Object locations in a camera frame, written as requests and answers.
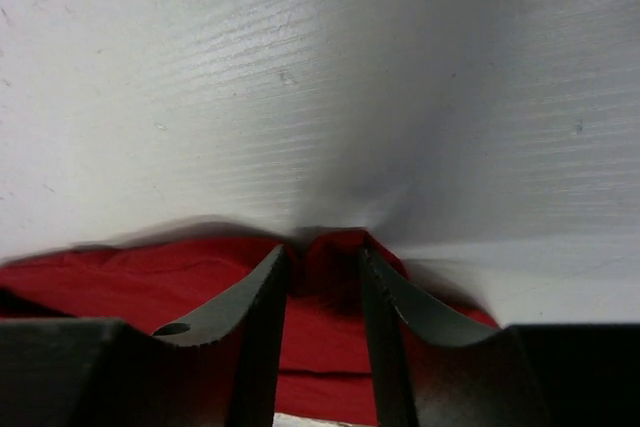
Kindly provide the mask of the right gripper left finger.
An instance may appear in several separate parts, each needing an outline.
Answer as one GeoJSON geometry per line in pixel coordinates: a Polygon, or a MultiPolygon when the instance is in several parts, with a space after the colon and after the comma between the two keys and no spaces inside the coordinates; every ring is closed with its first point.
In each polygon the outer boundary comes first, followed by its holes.
{"type": "Polygon", "coordinates": [[[244,279],[152,334],[3,290],[1,422],[269,426],[288,280],[289,257],[277,246],[244,279]]]}

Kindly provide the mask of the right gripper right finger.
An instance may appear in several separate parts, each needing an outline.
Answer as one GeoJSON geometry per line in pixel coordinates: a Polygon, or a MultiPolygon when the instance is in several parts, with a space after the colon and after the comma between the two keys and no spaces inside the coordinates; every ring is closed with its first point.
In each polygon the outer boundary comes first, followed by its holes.
{"type": "Polygon", "coordinates": [[[382,426],[635,426],[635,324],[473,320],[359,254],[361,296],[382,426]]]}

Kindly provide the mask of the red t shirt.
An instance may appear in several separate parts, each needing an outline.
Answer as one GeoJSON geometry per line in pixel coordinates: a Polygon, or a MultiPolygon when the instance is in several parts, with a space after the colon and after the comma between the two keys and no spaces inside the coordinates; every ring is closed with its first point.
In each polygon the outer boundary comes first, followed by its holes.
{"type": "MultiPolygon", "coordinates": [[[[1,288],[47,315],[118,317],[144,331],[243,279],[273,248],[266,237],[218,237],[134,249],[67,251],[4,267],[1,288]]],[[[299,417],[376,423],[357,258],[362,230],[290,249],[276,408],[299,417]]]]}

